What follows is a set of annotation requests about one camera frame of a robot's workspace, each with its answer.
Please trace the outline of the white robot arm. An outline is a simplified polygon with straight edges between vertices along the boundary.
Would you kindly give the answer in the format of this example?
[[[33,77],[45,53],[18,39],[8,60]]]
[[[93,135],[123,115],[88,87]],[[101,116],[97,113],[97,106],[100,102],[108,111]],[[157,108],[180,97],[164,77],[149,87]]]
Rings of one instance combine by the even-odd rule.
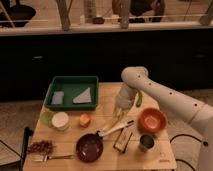
[[[137,90],[154,98],[203,136],[196,171],[213,171],[213,106],[152,81],[142,66],[126,67],[121,78],[123,84],[116,96],[116,106],[130,110]]]

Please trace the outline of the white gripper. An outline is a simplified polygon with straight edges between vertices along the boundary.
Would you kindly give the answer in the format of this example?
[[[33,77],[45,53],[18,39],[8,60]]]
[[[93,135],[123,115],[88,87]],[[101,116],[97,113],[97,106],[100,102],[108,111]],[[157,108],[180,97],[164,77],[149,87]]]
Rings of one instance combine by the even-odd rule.
[[[133,106],[136,94],[136,89],[123,83],[115,98],[115,103],[118,107],[114,107],[113,117],[118,117],[119,121],[123,120],[128,114],[128,110]]]

